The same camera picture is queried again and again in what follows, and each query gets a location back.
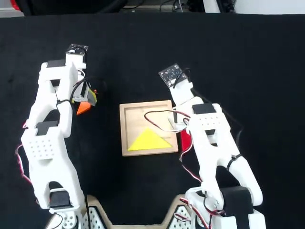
yellow puzzle piece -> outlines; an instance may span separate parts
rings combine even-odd
[[[128,151],[142,149],[171,148],[172,146],[150,128],[146,128],[128,148]]]

black cloth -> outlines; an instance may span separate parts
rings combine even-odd
[[[244,125],[240,149],[263,191],[257,209],[267,228],[301,228],[304,24],[305,15],[0,19],[1,227],[41,229],[50,217],[20,177],[14,150],[35,101],[41,63],[63,58],[77,43],[89,46],[87,75],[105,79],[108,92],[77,117],[82,160],[75,120],[67,148],[84,191],[98,198],[114,224],[161,223],[173,198],[198,185],[178,154],[122,157],[121,152],[119,104],[171,99],[158,72],[178,63],[191,68],[197,91]],[[99,80],[91,83],[101,86]],[[235,135],[238,128],[230,123]],[[198,173],[193,150],[186,164]],[[221,187],[235,183],[225,168],[217,178]]]

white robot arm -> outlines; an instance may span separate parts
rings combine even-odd
[[[21,137],[38,203],[42,209],[49,209],[50,213],[57,213],[62,219],[68,218],[69,223],[65,220],[61,223],[65,229],[81,228],[81,209],[85,205],[64,139],[71,134],[72,99],[82,102],[90,98],[83,71],[87,49],[87,46],[71,45],[65,60],[41,65],[36,100]],[[59,120],[45,121],[52,110],[58,110]],[[50,190],[52,181],[58,182],[62,188]]]
[[[200,165],[202,182],[200,187],[186,192],[185,201],[191,209],[198,210],[194,213],[203,217],[203,225],[215,229],[264,229],[263,214],[253,209],[253,206],[261,205],[262,191],[248,162],[240,155],[220,105],[205,104],[194,96],[191,91],[193,84],[184,72],[175,64],[159,74],[171,91],[176,104],[174,110],[190,116],[187,131]],[[180,116],[176,120],[169,118],[169,121],[174,129],[185,126]],[[220,190],[215,178],[217,166],[227,168],[239,181],[240,187]]]

wooden base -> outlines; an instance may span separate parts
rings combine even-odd
[[[95,197],[88,195],[88,205],[96,206],[98,208],[107,229],[165,229],[170,223],[177,206],[178,205],[187,206],[186,204],[184,204],[179,200],[180,197],[184,197],[184,195],[177,195],[175,197],[162,224],[153,224],[153,225],[113,225],[108,219],[107,214],[102,208],[101,204]]]
[[[170,100],[120,104],[122,155],[139,156],[178,152],[176,133],[168,133],[163,130],[160,130],[144,118],[144,114],[148,111],[161,111],[171,109],[172,102]],[[170,112],[148,114],[149,119],[151,119],[153,122],[157,123],[159,126],[166,130],[172,130],[172,126],[168,121],[169,115],[173,114]],[[149,128],[154,131],[159,137],[169,143],[172,147],[128,151],[128,148],[134,143],[134,141],[138,138],[138,136],[141,135],[141,133],[143,133],[146,128]]]

orange puzzle piece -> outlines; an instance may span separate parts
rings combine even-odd
[[[90,110],[90,108],[91,108],[91,104],[89,102],[81,102],[76,114],[80,115],[80,114]]]

